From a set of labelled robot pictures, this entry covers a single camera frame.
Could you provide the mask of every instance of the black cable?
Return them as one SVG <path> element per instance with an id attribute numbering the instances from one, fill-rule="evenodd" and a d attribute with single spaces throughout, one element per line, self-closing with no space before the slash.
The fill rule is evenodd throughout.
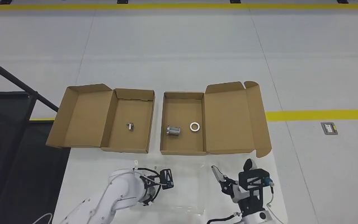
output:
<path id="1" fill-rule="evenodd" d="M 148 169 L 148 168 L 137 168 L 137 170 L 147 170 L 147 171 L 149 171 L 149 172 L 152 172 L 152 173 L 157 174 L 157 175 L 158 175 L 158 176 L 157 176 L 157 178 L 159 178 L 159 177 L 160 177 L 159 173 L 158 173 L 158 172 L 156 172 L 155 170 L 151 170 L 151 169 Z M 154 200 L 155 200 L 155 199 L 156 199 L 156 197 L 158 196 L 159 191 L 161 190 L 161 188 L 162 188 L 162 186 L 161 186 L 161 185 L 159 185 L 158 190 L 157 190 L 157 192 L 156 192 L 155 196 L 154 196 L 154 197 L 153 197 L 153 199 L 152 199 L 152 202 L 154 202 Z"/>
<path id="2" fill-rule="evenodd" d="M 148 169 L 148 168 L 137 168 L 137 170 L 147 170 L 147 171 L 153 172 L 153 173 L 155 173 L 155 174 L 157 174 L 157 175 L 159 176 L 159 173 L 158 173 L 158 172 L 156 172 L 155 170 Z"/>
<path id="3" fill-rule="evenodd" d="M 212 220 L 209 220 L 206 224 L 210 224 L 212 222 L 223 222 L 223 221 L 231 220 L 233 217 L 235 216 L 232 214 L 231 216 L 226 218 L 213 218 Z"/>

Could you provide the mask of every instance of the metal cylinder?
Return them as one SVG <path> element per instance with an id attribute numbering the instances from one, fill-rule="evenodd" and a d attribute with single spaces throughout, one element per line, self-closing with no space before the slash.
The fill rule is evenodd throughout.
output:
<path id="1" fill-rule="evenodd" d="M 177 127 L 167 127 L 167 136 L 178 136 L 180 134 L 180 128 Z"/>

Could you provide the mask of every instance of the metal ring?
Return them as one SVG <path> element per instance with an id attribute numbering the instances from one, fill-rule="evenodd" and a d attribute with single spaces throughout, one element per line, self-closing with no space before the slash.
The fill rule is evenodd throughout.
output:
<path id="1" fill-rule="evenodd" d="M 194 124 L 197 125 L 197 129 L 192 128 L 192 126 L 193 126 Z M 199 129 L 200 129 L 200 125 L 199 125 L 197 122 L 193 122 L 193 123 L 190 124 L 190 130 L 191 130 L 192 132 L 197 132 Z"/>

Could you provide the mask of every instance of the box lid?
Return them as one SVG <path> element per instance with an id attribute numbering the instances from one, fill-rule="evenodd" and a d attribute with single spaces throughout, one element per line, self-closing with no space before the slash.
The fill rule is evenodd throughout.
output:
<path id="1" fill-rule="evenodd" d="M 256 82 L 208 85 L 205 99 L 206 151 L 212 154 L 271 151 L 260 87 Z"/>
<path id="2" fill-rule="evenodd" d="M 100 147 L 113 91 L 104 84 L 69 86 L 64 94 L 47 145 Z"/>

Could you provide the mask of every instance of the floor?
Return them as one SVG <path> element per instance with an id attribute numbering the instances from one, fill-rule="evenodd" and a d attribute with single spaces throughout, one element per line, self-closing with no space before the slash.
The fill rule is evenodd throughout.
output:
<path id="1" fill-rule="evenodd" d="M 340 10 L 2 11 L 0 66 L 56 105 L 70 85 L 161 96 L 251 80 L 266 111 L 357 109 L 357 19 Z M 0 89 L 16 87 L 0 77 Z M 33 115 L 55 116 L 40 103 Z M 337 136 L 320 120 L 268 123 L 289 223 L 358 219 L 358 120 L 329 121 Z"/>

